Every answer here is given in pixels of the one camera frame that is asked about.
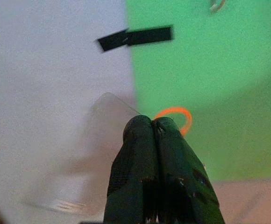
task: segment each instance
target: green screen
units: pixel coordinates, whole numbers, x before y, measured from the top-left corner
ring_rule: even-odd
[[[131,48],[138,111],[188,109],[185,138],[210,179],[271,178],[271,1],[229,0],[215,14],[207,0],[126,3],[131,30],[173,27],[172,41]]]

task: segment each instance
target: orange rubber band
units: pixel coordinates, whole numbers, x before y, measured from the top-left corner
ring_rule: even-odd
[[[163,117],[170,113],[181,113],[186,117],[186,123],[179,129],[181,135],[184,136],[192,125],[192,115],[187,109],[183,107],[170,107],[159,112],[153,119]]]

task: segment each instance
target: black tape strip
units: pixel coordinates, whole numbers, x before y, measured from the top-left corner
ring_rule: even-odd
[[[108,51],[123,45],[132,46],[137,44],[170,41],[172,40],[171,30],[171,27],[143,29],[132,32],[127,32],[126,29],[109,36],[102,37],[98,39],[98,42],[104,51]]]

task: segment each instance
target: transparent plastic sheet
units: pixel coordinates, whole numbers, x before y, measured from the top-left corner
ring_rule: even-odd
[[[136,115],[115,95],[103,94],[88,113],[79,147],[68,149],[69,158],[41,181],[29,204],[81,214],[87,221],[102,220],[112,162],[125,125]]]

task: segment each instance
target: white surface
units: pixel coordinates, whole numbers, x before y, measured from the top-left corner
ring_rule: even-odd
[[[0,0],[0,210],[9,223],[83,217],[22,204],[76,146],[89,106],[109,91],[133,104],[127,48],[95,40],[127,27],[124,0]]]

